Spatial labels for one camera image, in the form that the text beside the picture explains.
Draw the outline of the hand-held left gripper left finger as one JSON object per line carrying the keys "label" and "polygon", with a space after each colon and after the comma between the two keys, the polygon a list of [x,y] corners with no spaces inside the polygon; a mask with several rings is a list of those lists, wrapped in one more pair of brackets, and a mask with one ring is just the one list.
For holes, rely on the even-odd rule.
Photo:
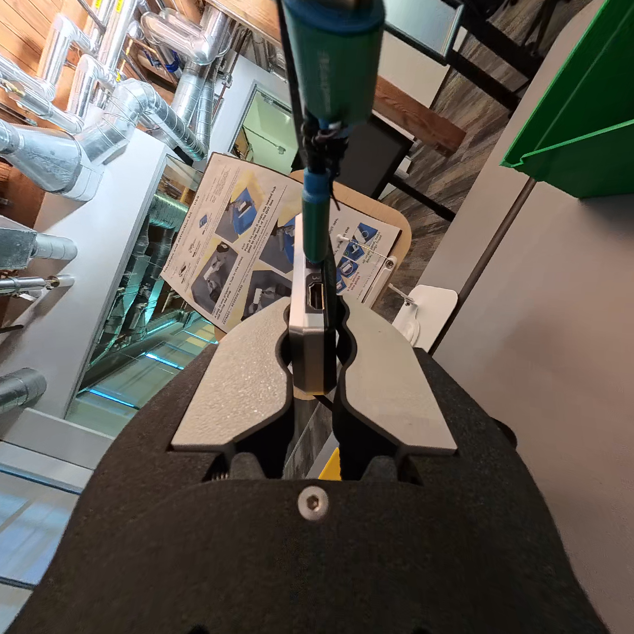
{"label": "hand-held left gripper left finger", "polygon": [[292,378],[281,355],[290,298],[235,326],[220,341],[171,440],[176,451],[232,452],[290,410]]}

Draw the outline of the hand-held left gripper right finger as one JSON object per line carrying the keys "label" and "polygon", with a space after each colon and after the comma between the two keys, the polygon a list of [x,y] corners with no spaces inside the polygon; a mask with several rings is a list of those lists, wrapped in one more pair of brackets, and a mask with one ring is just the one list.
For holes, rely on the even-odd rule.
{"label": "hand-held left gripper right finger", "polygon": [[454,455],[456,440],[414,348],[366,305],[339,300],[343,348],[333,428],[340,452],[374,456],[385,449],[393,456]]}

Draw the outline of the grey multi-port hub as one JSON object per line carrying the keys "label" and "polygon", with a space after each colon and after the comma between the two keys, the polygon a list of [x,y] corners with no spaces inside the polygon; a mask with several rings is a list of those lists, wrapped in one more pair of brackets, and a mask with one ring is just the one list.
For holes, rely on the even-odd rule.
{"label": "grey multi-port hub", "polygon": [[304,253],[302,214],[295,218],[294,270],[290,296],[289,341],[294,387],[326,396],[337,384],[338,303],[332,246],[323,262]]}

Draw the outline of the black braided cable green plugs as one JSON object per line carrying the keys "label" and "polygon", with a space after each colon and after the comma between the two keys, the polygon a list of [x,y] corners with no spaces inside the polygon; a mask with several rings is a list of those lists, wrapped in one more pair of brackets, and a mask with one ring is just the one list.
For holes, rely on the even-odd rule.
{"label": "black braided cable green plugs", "polygon": [[330,252],[334,181],[354,126],[373,109],[385,24],[382,1],[277,1],[299,150],[304,163],[303,249]]}

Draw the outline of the green plastic bin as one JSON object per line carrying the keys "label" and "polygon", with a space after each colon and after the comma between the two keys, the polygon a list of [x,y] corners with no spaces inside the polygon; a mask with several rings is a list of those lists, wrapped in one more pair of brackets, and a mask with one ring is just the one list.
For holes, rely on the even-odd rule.
{"label": "green plastic bin", "polygon": [[579,198],[633,193],[633,2],[605,1],[501,161]]}

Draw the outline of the white stand base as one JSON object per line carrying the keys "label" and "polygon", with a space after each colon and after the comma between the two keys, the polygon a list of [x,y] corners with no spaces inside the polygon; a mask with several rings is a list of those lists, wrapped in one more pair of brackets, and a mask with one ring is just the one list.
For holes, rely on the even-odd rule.
{"label": "white stand base", "polygon": [[429,353],[458,303],[454,290],[418,285],[408,294],[392,284],[389,288],[403,299],[392,325],[412,347]]}

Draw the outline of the printed instruction sheet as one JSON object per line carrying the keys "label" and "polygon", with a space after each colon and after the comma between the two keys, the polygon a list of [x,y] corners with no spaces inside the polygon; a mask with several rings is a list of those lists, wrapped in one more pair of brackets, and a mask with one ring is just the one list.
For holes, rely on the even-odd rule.
{"label": "printed instruction sheet", "polygon": [[[329,235],[338,295],[364,300],[401,230],[345,205],[330,204]],[[289,297],[295,217],[302,185],[279,172],[213,153],[177,234],[162,278],[195,311],[228,333]]]}

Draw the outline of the black monitor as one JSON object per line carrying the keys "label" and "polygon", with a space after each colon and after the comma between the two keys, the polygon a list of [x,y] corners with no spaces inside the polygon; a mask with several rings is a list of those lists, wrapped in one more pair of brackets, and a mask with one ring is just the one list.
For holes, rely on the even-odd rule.
{"label": "black monitor", "polygon": [[413,141],[375,115],[353,127],[347,140],[337,183],[378,199]]}

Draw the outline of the wooden beam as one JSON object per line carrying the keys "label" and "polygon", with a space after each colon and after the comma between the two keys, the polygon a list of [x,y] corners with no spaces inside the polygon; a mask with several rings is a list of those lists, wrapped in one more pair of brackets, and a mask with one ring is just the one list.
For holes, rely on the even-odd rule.
{"label": "wooden beam", "polygon": [[[207,1],[237,20],[240,24],[263,36],[265,41],[281,47],[281,32],[275,1]],[[408,132],[423,144],[433,147],[444,156],[454,154],[466,133],[448,118],[421,103],[405,87],[409,81],[422,83],[425,90],[439,88],[432,76],[436,63],[418,53],[394,36],[385,34],[381,49],[373,110]]]}

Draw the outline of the silver ventilation ducts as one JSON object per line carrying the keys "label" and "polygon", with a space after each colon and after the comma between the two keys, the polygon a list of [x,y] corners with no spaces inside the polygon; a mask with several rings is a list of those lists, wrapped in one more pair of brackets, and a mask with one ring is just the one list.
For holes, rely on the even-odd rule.
{"label": "silver ventilation ducts", "polygon": [[[88,202],[105,164],[125,151],[139,124],[194,161],[207,158],[216,70],[228,52],[232,21],[208,4],[199,23],[146,1],[95,1],[79,27],[52,20],[36,75],[1,57],[1,89],[54,129],[1,121],[1,159],[49,194]],[[169,104],[142,79],[118,71],[132,27],[141,43],[178,75]]]}

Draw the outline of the grey framed screen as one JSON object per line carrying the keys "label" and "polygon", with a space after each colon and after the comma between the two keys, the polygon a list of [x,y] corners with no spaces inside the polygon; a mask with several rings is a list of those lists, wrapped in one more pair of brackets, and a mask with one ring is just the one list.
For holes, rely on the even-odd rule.
{"label": "grey framed screen", "polygon": [[385,30],[443,66],[462,24],[461,1],[384,1]]}

